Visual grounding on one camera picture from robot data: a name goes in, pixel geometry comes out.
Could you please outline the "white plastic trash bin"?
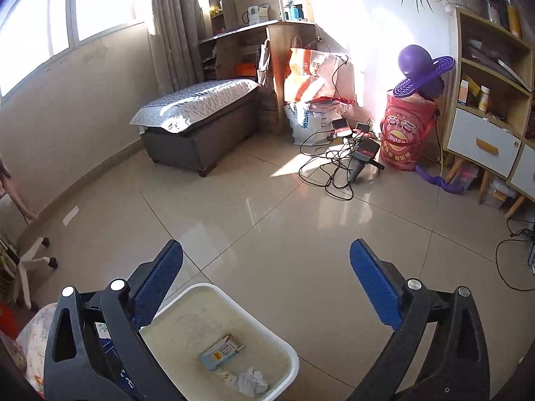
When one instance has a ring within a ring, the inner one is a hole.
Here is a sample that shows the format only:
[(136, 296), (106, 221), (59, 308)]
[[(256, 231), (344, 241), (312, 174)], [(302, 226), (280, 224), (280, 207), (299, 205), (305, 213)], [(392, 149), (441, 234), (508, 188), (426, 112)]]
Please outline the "white plastic trash bin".
[(252, 370), (267, 383), (255, 400), (277, 400), (299, 370), (295, 350), (219, 287), (197, 283), (159, 310), (140, 334), (167, 377), (187, 400), (248, 400), (201, 364), (226, 335), (244, 348), (221, 366), (235, 377)]

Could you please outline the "floral white tablecloth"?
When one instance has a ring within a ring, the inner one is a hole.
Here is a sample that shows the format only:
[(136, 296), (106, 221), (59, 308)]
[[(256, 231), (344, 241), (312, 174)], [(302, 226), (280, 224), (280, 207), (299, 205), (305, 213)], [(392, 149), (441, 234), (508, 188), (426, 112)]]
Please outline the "floral white tablecloth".
[[(45, 358), (48, 337), (52, 323), (55, 321), (57, 303), (50, 303), (36, 313), (24, 326), (16, 338), (26, 362), (24, 376), (42, 399), (44, 396)], [(52, 332), (56, 340), (52, 343), (55, 362), (73, 359), (77, 353), (76, 342), (72, 334), (71, 318), (68, 309), (58, 322), (57, 331)]]

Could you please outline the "small blue white carton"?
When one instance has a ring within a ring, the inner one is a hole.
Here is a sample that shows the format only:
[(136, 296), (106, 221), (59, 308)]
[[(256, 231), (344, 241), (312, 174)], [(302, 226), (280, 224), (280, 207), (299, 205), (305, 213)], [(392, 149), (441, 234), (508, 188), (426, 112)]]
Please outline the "small blue white carton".
[(231, 333), (226, 334), (207, 350), (200, 353), (198, 359), (204, 368), (213, 371), (244, 349), (244, 344)]

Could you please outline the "white paper on floor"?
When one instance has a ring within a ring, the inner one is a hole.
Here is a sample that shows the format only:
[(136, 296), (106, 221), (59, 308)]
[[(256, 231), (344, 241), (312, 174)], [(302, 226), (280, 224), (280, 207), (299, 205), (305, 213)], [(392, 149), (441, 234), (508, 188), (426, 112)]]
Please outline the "white paper on floor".
[(75, 206), (63, 219), (64, 226), (67, 226), (71, 220), (74, 219), (75, 216), (80, 212), (80, 208), (78, 206)]

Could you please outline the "white office chair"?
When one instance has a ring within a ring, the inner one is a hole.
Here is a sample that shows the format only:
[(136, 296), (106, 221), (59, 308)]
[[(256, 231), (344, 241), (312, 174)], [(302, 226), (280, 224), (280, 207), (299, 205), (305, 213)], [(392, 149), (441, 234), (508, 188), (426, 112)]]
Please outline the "white office chair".
[[(5, 162), (1, 160), (1, 196), (5, 196), (6, 194), (9, 195), (14, 205), (24, 217), (24, 220), (35, 221), (38, 219), (38, 215), (30, 210), (20, 196), (14, 183), (13, 175), (8, 170)], [(37, 313), (40, 308), (34, 301), (32, 301), (28, 272), (35, 271), (45, 264), (53, 270), (58, 268), (58, 263), (55, 257), (36, 257), (36, 254), (38, 254), (40, 250), (48, 249), (50, 244), (48, 237), (38, 237), (26, 253), (18, 255), (18, 262), (16, 263), (17, 275), (13, 290), (13, 300), (18, 302), (19, 292), (21, 292), (23, 294), (24, 305), (33, 313)]]

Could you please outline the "crumpled white tissue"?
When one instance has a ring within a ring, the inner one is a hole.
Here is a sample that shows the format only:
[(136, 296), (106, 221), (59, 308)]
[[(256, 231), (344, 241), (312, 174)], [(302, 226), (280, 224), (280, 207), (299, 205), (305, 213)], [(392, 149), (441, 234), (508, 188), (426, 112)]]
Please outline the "crumpled white tissue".
[(246, 372), (239, 374), (234, 388), (241, 395), (255, 397), (265, 394), (269, 389), (269, 383), (260, 371), (249, 368)]

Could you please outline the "dark grey storage ottoman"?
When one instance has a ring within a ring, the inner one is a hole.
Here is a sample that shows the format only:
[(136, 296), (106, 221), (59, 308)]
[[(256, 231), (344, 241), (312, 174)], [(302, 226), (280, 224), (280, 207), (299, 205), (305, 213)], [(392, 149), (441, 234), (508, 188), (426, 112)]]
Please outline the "dark grey storage ottoman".
[(254, 89), (181, 133), (149, 128), (140, 139), (153, 162), (193, 170), (204, 177), (258, 129), (257, 105), (258, 90)]

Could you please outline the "black handheld device on floor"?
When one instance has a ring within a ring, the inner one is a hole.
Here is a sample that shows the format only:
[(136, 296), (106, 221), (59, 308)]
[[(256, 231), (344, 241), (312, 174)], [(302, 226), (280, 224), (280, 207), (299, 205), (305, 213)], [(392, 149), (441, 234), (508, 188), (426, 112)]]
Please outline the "black handheld device on floor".
[(351, 154), (350, 165), (352, 166), (347, 182), (353, 184), (366, 165), (371, 165), (378, 170), (384, 170), (385, 166), (376, 161), (380, 144), (370, 137), (363, 137), (356, 144)]

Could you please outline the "red printed snack barrel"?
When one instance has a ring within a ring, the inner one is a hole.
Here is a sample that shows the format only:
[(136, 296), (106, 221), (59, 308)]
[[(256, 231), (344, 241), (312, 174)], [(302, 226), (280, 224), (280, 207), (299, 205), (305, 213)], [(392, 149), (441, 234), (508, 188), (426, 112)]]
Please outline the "red printed snack barrel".
[(387, 92), (380, 123), (380, 158), (397, 170), (413, 172), (423, 156), (424, 144), (435, 127), (438, 107), (418, 94), (405, 98)]

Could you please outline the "wooden cabinet white drawers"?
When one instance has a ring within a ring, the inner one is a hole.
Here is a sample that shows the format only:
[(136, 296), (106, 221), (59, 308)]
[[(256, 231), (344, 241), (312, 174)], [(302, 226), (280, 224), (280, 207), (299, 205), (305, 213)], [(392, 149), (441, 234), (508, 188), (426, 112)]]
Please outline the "wooden cabinet white drawers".
[(461, 7), (452, 10), (456, 61), (444, 117), (442, 146), (452, 181), (461, 168), (483, 170), (478, 201), (499, 177), (516, 192), (507, 218), (534, 199), (534, 48), (506, 28)]

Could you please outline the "patterned white ottoman cover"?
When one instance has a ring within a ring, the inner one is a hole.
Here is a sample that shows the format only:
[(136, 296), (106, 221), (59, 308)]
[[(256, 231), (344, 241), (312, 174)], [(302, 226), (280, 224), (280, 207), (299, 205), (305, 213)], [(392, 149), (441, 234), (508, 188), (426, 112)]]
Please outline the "patterned white ottoman cover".
[(245, 98), (259, 87), (258, 83), (249, 79), (194, 84), (143, 106), (133, 116), (130, 124), (180, 134)]

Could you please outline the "white blue plastic bag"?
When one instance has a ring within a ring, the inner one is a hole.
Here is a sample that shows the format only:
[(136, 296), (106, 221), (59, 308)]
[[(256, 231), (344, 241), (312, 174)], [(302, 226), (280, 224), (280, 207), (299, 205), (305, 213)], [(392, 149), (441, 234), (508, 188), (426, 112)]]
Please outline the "white blue plastic bag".
[(343, 102), (288, 102), (285, 114), (295, 145), (314, 146), (327, 142), (333, 131), (333, 120), (339, 120), (345, 112)]

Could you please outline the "purple ball balance toy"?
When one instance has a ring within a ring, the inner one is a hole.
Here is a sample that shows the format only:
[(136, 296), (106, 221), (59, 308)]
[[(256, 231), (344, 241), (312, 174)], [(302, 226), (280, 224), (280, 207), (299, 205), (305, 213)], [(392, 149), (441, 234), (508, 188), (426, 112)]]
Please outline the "purple ball balance toy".
[(433, 59), (422, 46), (410, 44), (399, 53), (398, 66), (405, 80), (393, 88), (393, 96), (408, 98), (417, 93), (427, 101), (434, 101), (445, 87), (442, 74), (455, 67), (455, 59), (448, 55)]

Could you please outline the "orange white shopping bag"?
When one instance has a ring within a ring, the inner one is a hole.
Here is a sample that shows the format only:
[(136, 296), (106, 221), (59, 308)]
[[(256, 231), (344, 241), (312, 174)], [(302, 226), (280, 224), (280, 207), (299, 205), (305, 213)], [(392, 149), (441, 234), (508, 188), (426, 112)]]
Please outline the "orange white shopping bag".
[(348, 56), (292, 48), (288, 66), (285, 102), (355, 102), (354, 66)]

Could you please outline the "grey window curtain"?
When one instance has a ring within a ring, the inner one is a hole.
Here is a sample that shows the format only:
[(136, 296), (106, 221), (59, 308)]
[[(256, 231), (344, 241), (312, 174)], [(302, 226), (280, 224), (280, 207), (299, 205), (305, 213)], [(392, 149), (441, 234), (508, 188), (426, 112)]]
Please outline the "grey window curtain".
[(151, 0), (147, 31), (161, 95), (204, 81), (198, 45), (204, 21), (198, 0)]

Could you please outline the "wooden desk with shelves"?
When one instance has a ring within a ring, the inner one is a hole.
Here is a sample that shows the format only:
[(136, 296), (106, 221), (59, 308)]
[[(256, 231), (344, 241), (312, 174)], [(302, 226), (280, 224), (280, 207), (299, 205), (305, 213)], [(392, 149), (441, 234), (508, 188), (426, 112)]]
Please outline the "wooden desk with shelves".
[(288, 130), (284, 81), (293, 48), (316, 50), (322, 42), (310, 0), (208, 0), (212, 36), (199, 41), (207, 81), (261, 82), (260, 121), (275, 134)]

